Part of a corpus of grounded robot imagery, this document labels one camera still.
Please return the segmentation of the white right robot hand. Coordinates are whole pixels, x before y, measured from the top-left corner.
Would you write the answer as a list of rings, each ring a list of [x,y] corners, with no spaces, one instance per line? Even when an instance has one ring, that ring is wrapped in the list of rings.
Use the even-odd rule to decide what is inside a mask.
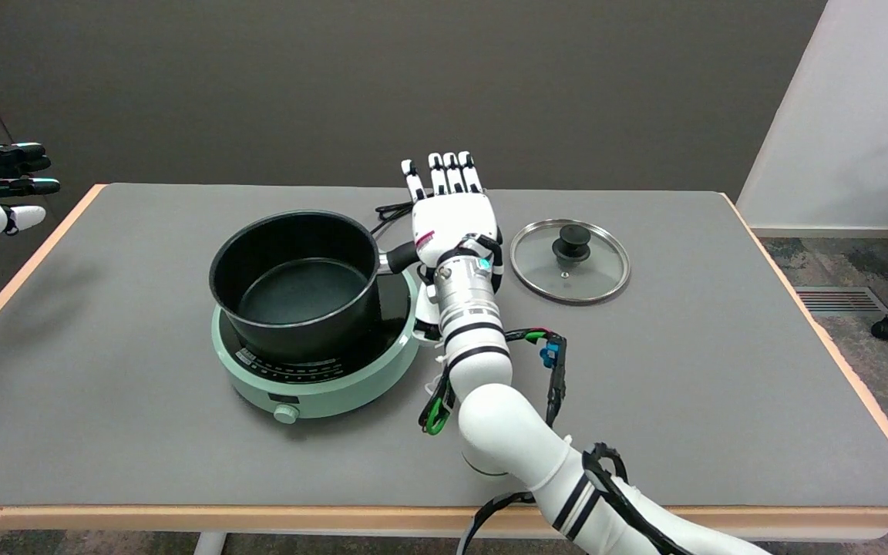
[[[469,248],[489,260],[491,287],[503,281],[503,232],[469,151],[429,154],[431,189],[422,185],[415,162],[403,160],[412,210],[410,228],[419,258],[420,284],[415,307],[415,337],[425,343],[441,338],[440,310],[430,298],[433,271],[444,253]]]

